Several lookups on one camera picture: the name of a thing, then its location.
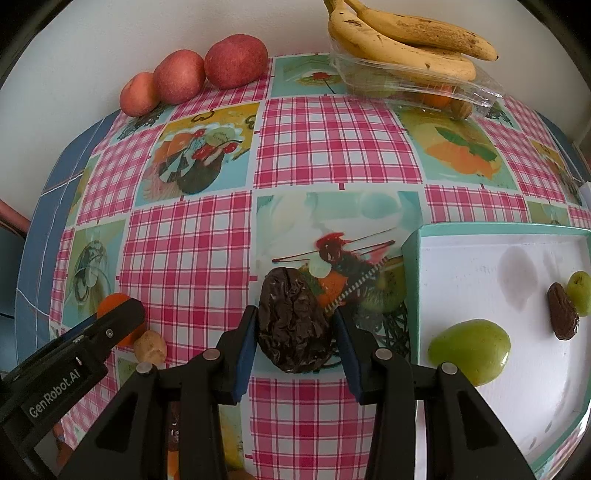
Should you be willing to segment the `clear plastic fruit box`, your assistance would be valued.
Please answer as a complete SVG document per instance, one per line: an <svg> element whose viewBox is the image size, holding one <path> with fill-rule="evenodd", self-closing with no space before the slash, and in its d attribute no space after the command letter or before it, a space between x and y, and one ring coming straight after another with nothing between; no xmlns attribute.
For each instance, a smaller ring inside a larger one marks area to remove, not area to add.
<svg viewBox="0 0 591 480"><path fill-rule="evenodd" d="M444 111L460 119L485 116L504 97L502 87L480 68L476 78L467 81L361 59L339 50L332 50L329 58L348 92L360 97Z"/></svg>

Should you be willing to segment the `white teal-edged tray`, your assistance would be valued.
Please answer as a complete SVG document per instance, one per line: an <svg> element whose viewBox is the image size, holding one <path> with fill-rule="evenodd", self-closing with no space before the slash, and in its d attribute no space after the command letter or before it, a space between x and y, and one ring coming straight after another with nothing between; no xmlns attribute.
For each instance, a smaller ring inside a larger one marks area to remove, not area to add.
<svg viewBox="0 0 591 480"><path fill-rule="evenodd" d="M511 340L507 366L479 392L539 479L566 465L590 423L590 321L558 339L546 293L590 269L590 233L531 223L439 223L402 247L410 358L428 365L432 339L462 321L485 319Z"/></svg>

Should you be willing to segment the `orange mandarin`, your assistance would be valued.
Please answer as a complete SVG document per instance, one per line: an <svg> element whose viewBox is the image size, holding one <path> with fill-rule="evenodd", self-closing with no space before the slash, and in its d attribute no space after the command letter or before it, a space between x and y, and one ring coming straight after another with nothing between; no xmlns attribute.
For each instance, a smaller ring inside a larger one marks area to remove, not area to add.
<svg viewBox="0 0 591 480"><path fill-rule="evenodd" d="M96 311L96 318L100 319L111 310L115 309L116 307L123 304L125 301L129 300L130 297L124 293L113 293L106 296L98 305ZM143 333L146 331L147 326L146 323L143 322L141 325L136 327L131 333L129 333L126 337L120 340L117 343L119 348L129 347L131 348L134 342L139 339Z"/></svg>
<svg viewBox="0 0 591 480"><path fill-rule="evenodd" d="M167 452L167 479L179 480L179 453L178 451Z"/></svg>

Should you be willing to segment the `small green fruit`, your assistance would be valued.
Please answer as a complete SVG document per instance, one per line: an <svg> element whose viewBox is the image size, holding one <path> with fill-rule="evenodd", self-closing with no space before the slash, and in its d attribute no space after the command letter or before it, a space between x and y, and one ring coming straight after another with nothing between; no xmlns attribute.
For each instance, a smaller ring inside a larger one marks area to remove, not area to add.
<svg viewBox="0 0 591 480"><path fill-rule="evenodd" d="M474 386L499 377L512 349L508 333L496 323L473 319L455 324L435 337L428 348L433 365L453 363Z"/></svg>

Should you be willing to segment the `small red apple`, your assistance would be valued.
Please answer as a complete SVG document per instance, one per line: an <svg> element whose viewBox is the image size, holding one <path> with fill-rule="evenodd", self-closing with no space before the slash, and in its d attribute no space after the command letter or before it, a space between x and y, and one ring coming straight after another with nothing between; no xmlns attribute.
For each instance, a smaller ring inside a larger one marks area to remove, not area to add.
<svg viewBox="0 0 591 480"><path fill-rule="evenodd" d="M160 102L151 72L140 72L122 88L119 106L130 117L141 117L151 112Z"/></svg>

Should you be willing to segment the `small dark avocado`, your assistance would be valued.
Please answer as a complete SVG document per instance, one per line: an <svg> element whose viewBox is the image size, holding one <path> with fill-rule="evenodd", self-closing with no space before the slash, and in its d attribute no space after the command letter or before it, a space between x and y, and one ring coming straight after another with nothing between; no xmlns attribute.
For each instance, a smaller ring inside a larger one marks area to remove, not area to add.
<svg viewBox="0 0 591 480"><path fill-rule="evenodd" d="M167 450L176 452L179 449L180 402L171 401L167 415Z"/></svg>

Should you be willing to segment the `fruit pattern plaid tablecloth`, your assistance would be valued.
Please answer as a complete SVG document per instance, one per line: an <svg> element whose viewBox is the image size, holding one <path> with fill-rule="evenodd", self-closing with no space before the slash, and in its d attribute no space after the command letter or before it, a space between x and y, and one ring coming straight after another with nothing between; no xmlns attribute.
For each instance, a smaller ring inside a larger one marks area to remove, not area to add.
<svg viewBox="0 0 591 480"><path fill-rule="evenodd" d="M383 262L363 323L402 349L409 297L400 249L441 222L588 228L562 132L512 97L457 121L346 94L327 55L277 57L259 80L204 87L143 118L115 113L62 153L38 204L52 220L38 337L54 339L108 294L143 302L179 365L235 326L280 255L327 305L352 281L318 271L318 239Z"/></svg>

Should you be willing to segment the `upper yellow banana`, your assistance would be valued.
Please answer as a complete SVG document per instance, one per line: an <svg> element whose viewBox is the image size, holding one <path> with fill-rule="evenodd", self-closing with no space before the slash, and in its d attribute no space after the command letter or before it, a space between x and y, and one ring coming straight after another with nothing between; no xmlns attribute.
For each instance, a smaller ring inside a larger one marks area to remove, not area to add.
<svg viewBox="0 0 591 480"><path fill-rule="evenodd" d="M496 48L488 40L463 27L377 10L361 1L346 0L346 5L374 30L399 42L455 51L484 61L497 61L499 58Z"/></svg>

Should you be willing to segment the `yellow banana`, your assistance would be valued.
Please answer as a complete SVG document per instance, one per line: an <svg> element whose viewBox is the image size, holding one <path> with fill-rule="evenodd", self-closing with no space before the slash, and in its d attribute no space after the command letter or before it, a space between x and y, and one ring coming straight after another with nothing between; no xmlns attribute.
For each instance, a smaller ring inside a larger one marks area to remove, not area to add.
<svg viewBox="0 0 591 480"><path fill-rule="evenodd" d="M455 51L484 61L497 61L499 58L496 48L488 40L463 27L377 10L361 1L346 0L346 5L374 30L399 42Z"/></svg>
<svg viewBox="0 0 591 480"><path fill-rule="evenodd" d="M460 54L432 53L393 40L356 17L344 1L325 1L325 6L329 12L329 35L353 56L463 81L473 81L477 77L473 62Z"/></svg>

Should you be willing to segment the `long dark wrinkled avocado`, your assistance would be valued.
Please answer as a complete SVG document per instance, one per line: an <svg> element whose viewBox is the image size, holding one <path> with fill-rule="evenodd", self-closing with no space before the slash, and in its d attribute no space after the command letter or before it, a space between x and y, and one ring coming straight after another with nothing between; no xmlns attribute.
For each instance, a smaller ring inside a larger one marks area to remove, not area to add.
<svg viewBox="0 0 591 480"><path fill-rule="evenodd" d="M554 282L547 291L547 302L552 329L561 341L572 339L579 326L579 315L564 287Z"/></svg>

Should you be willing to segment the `lower yellow banana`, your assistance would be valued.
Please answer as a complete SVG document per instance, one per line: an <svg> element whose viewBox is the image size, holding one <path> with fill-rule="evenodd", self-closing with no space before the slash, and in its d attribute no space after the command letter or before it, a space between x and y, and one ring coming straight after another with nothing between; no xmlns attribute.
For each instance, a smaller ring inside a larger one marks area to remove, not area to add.
<svg viewBox="0 0 591 480"><path fill-rule="evenodd" d="M356 17L344 1L325 1L325 6L329 12L329 35L353 56L463 81L473 81L477 77L473 62L460 54L432 53L393 40Z"/></svg>

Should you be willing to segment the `middle red apple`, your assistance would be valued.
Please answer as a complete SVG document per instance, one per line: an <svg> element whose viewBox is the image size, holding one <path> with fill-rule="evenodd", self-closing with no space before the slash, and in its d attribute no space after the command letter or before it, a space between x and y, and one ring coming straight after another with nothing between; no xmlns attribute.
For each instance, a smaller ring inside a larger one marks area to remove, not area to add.
<svg viewBox="0 0 591 480"><path fill-rule="evenodd" d="M153 81L163 103L177 105L186 102L204 87L204 60L192 50L174 51L155 68Z"/></svg>

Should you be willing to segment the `large red apple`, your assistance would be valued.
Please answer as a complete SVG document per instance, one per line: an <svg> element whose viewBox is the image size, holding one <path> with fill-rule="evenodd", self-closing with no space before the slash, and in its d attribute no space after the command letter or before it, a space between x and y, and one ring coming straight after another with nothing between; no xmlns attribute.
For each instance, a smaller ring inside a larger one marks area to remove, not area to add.
<svg viewBox="0 0 591 480"><path fill-rule="evenodd" d="M204 71L219 89L240 87L259 79L269 65L269 51L262 40L246 34L233 34L209 48Z"/></svg>

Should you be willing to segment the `large green fruit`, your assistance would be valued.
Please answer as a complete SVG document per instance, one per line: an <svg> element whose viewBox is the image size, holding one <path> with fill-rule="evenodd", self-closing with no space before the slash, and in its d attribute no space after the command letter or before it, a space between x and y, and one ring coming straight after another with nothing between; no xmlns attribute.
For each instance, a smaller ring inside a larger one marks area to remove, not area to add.
<svg viewBox="0 0 591 480"><path fill-rule="evenodd" d="M585 271L574 272L566 287L566 294L580 317L586 317L591 309L591 276Z"/></svg>

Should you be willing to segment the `broad dark wrinkled avocado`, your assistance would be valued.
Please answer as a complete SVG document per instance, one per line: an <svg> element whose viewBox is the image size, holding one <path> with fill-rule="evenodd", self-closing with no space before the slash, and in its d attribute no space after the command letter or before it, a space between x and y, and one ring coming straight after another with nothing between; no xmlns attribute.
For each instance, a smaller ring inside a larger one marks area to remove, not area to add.
<svg viewBox="0 0 591 480"><path fill-rule="evenodd" d="M263 280L259 346L274 366L291 374L318 371L334 354L329 322L297 269L277 267Z"/></svg>

